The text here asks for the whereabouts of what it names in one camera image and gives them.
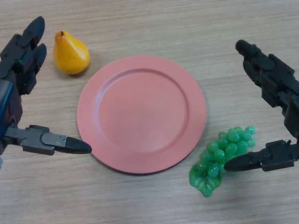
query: pink plate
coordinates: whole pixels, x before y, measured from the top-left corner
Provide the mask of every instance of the pink plate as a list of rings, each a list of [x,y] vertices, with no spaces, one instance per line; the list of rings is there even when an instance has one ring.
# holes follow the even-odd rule
[[[196,146],[206,123],[197,82],[163,58],[112,62],[87,83],[79,100],[80,135],[106,165],[132,174],[167,169]]]

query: yellow pear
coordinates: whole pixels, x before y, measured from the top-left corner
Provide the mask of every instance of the yellow pear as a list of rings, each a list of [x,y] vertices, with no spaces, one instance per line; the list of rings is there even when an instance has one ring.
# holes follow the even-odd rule
[[[53,57],[58,69],[70,75],[82,72],[90,60],[86,45],[65,30],[55,35]]]

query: green plastic leaf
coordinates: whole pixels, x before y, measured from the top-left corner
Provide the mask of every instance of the green plastic leaf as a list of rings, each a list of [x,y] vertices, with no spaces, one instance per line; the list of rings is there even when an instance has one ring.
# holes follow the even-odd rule
[[[199,190],[205,197],[209,197],[212,192],[220,186],[221,176],[209,177],[206,171],[199,171],[193,166],[189,173],[191,186]]]

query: grape bunch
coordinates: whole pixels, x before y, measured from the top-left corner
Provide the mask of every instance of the grape bunch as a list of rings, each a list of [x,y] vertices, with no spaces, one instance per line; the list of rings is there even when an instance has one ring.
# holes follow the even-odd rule
[[[248,148],[253,148],[256,141],[251,137],[256,132],[253,126],[244,130],[235,127],[228,132],[220,132],[218,140],[210,142],[206,150],[200,155],[199,162],[189,173],[189,182],[205,197],[221,184],[221,174],[226,173],[224,164],[236,156],[246,154]]]

